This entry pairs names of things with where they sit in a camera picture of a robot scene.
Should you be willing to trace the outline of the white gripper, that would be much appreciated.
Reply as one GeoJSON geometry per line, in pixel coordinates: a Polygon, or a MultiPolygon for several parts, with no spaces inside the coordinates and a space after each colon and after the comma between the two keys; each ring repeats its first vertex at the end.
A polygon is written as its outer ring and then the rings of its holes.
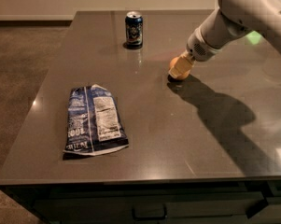
{"type": "Polygon", "coordinates": [[[220,53],[220,49],[215,49],[206,43],[200,28],[196,28],[189,37],[186,49],[188,52],[183,52],[169,63],[170,77],[186,78],[195,61],[206,62],[220,53]]]}

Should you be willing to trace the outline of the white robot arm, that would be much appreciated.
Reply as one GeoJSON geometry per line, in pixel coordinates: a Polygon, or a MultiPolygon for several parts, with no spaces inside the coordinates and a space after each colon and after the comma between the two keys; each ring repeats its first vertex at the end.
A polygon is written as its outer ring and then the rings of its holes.
{"type": "Polygon", "coordinates": [[[186,50],[169,65],[169,76],[183,80],[233,40],[258,32],[281,54],[281,0],[218,0],[218,7],[189,37],[186,50]]]}

